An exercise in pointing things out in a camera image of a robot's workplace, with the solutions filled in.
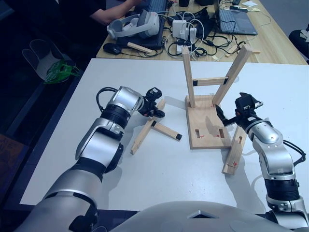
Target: rectangular slot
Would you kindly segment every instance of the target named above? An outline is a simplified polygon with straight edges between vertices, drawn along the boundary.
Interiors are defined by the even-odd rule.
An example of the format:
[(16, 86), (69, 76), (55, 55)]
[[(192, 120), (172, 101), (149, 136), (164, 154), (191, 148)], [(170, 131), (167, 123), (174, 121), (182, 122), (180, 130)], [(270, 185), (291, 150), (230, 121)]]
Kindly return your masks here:
[(240, 137), (238, 138), (238, 143), (240, 144), (241, 141), (242, 141), (242, 137), (240, 136)]
[(220, 133), (220, 138), (224, 138), (223, 129), (219, 129), (219, 133)]
[(197, 134), (197, 138), (199, 139), (200, 136), (199, 136), (199, 130), (198, 129), (195, 129), (195, 133)]

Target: laptop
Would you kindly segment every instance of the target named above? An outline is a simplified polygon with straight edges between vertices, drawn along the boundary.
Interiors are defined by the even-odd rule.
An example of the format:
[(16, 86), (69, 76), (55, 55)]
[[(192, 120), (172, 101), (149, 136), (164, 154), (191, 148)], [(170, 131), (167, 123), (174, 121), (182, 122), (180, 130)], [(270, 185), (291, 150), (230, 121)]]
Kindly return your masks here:
[(257, 35), (257, 31), (252, 25), (246, 12), (220, 10), (219, 0), (214, 0), (213, 6), (216, 18), (220, 24), (220, 31), (222, 33)]

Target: wooden stick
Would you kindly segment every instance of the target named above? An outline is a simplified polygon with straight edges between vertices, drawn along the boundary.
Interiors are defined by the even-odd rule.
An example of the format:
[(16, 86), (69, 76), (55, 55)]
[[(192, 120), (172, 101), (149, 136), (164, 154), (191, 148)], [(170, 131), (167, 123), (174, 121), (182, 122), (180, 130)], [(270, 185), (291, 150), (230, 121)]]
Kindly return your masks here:
[(193, 86), (213, 86), (221, 85), (227, 80), (227, 77), (214, 77), (214, 78), (203, 78), (193, 79)]
[(150, 54), (150, 53), (153, 52), (152, 50), (150, 50), (150, 49), (148, 49), (148, 48), (146, 48), (146, 47), (142, 47), (142, 46), (140, 46), (140, 45), (137, 45), (137, 44), (131, 43), (131, 42), (128, 42), (128, 43), (127, 43), (127, 46), (128, 46), (128, 47), (131, 47), (131, 48), (134, 48), (134, 49), (136, 49), (136, 50), (139, 50), (139, 51), (141, 51), (141, 52), (148, 53), (148, 54)]
[[(162, 99), (157, 108), (159, 110), (163, 110), (165, 106), (165, 100)], [(131, 147), (131, 154), (134, 155), (135, 152), (137, 151), (137, 149), (140, 147), (141, 143), (143, 142), (144, 138), (146, 137), (146, 135), (148, 134), (148, 132), (150, 131), (151, 125), (152, 123), (157, 120), (156, 117), (152, 117), (150, 118), (146, 124), (144, 125), (144, 127), (141, 129), (140, 133), (138, 134), (138, 136), (136, 137), (136, 139), (133, 142), (133, 146)]]
[(226, 76), (228, 77), (227, 82), (224, 85), (220, 85), (218, 91), (214, 95), (212, 99), (212, 104), (219, 105), (228, 90), (230, 89), (231, 85), (235, 81), (237, 75), (241, 71), (242, 67), (245, 65), (246, 61), (248, 60), (249, 56), (252, 53), (252, 47), (245, 44), (240, 52), (238, 53), (237, 57), (235, 58), (231, 68), (227, 72)]
[(246, 132), (243, 130), (243, 128), (237, 126), (232, 141), (232, 147), (228, 152), (224, 167), (222, 169), (222, 173), (230, 175), (235, 174), (235, 171), (238, 168), (243, 146), (245, 145), (246, 142), (246, 138), (247, 138)]
[[(230, 49), (228, 49), (228, 52), (233, 53), (233, 52), (236, 51), (236, 49), (237, 49), (237, 45), (234, 45)], [(231, 54), (228, 54), (228, 53), (225, 54), (225, 57), (230, 57), (230, 56), (231, 56)]]
[(180, 141), (182, 138), (182, 135), (178, 132), (162, 125), (161, 123), (154, 121), (151, 125), (156, 131), (161, 132), (162, 134), (167, 135), (168, 137), (175, 139), (177, 141)]
[(189, 103), (191, 108), (195, 108), (196, 104), (195, 104), (194, 90), (192, 83), (189, 49), (188, 47), (184, 46), (182, 48), (182, 51), (183, 51), (183, 66), (184, 66), (185, 78), (187, 80), (187, 86), (189, 92)]

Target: vr headset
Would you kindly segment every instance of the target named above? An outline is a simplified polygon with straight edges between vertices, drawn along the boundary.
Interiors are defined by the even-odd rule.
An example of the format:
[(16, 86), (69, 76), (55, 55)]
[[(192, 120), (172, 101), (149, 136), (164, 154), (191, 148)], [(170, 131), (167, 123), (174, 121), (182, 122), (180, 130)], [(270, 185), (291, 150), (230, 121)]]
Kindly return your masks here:
[(156, 35), (159, 32), (159, 16), (156, 12), (142, 11), (122, 20), (116, 19), (107, 26), (108, 34), (113, 38), (138, 34), (143, 39)]

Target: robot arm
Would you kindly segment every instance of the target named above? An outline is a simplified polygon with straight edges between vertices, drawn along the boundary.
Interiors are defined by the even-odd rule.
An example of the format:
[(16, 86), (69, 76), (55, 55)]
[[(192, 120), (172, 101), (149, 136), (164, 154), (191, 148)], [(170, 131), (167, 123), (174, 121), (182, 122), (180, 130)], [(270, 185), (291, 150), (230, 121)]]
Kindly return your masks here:
[(309, 227), (304, 200), (298, 193), (291, 155), (283, 145), (283, 136), (267, 120), (260, 119), (255, 109), (263, 103), (251, 95), (240, 93), (236, 99), (236, 117), (228, 120), (216, 106), (217, 114), (225, 126), (237, 123), (248, 134), (259, 154), (259, 162), (267, 189), (270, 218), (289, 229)]
[[(105, 109), (98, 101), (104, 91), (115, 92)], [(56, 180), (16, 231), (91, 231), (97, 222), (103, 175), (118, 164), (124, 150), (120, 140), (129, 119), (134, 111), (164, 117), (164, 112), (155, 107), (155, 100), (161, 96), (157, 88), (150, 89), (145, 97), (127, 87), (101, 89), (97, 102), (102, 114), (79, 143), (77, 162)]]

